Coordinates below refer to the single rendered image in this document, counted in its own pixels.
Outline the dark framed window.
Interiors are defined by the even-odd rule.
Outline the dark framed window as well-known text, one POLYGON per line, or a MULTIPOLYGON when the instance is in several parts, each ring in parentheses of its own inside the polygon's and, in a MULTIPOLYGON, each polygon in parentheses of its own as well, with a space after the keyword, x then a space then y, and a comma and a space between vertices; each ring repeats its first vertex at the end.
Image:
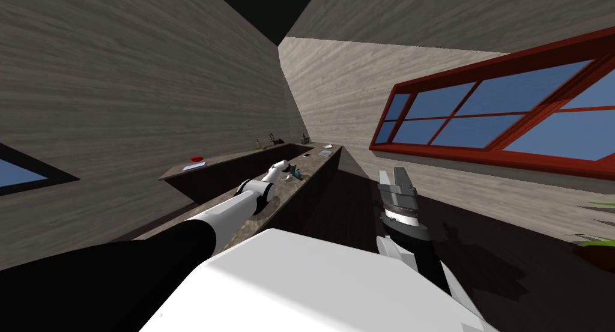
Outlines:
POLYGON ((78 177, 0 143, 0 196, 79 180, 78 177))

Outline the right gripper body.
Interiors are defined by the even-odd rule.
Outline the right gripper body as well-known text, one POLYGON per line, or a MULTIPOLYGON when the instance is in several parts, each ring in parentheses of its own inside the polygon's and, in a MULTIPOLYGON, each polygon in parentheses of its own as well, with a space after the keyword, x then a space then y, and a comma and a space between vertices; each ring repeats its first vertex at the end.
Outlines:
POLYGON ((404 188, 394 185, 378 184, 378 189, 381 194, 381 199, 385 204, 405 208, 408 210, 418 210, 417 190, 412 188, 404 188))

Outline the red framed window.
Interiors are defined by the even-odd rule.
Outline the red framed window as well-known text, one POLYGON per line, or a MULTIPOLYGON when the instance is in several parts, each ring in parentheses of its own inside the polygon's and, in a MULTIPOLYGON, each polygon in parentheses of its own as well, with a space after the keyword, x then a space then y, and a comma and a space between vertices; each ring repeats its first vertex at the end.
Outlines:
POLYGON ((398 83, 369 149, 615 181, 615 26, 398 83))

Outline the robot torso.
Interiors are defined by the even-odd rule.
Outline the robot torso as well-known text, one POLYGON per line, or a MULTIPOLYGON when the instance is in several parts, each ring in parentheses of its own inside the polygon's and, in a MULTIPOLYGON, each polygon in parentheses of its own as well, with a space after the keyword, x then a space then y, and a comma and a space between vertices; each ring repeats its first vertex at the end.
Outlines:
POLYGON ((399 258, 270 229, 198 265, 139 332, 498 332, 399 258))

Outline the green potted plant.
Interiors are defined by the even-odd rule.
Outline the green potted plant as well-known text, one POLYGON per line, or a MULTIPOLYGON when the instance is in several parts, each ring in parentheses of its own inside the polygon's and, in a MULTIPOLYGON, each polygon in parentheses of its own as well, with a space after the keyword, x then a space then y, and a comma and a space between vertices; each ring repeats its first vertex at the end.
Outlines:
MULTIPOLYGON (((615 203, 612 202, 588 202, 577 207, 615 215, 615 203)), ((573 249, 574 255, 601 271, 615 274, 614 238, 583 233, 568 234, 568 236, 581 238, 581 241, 574 241, 576 245, 573 249)))

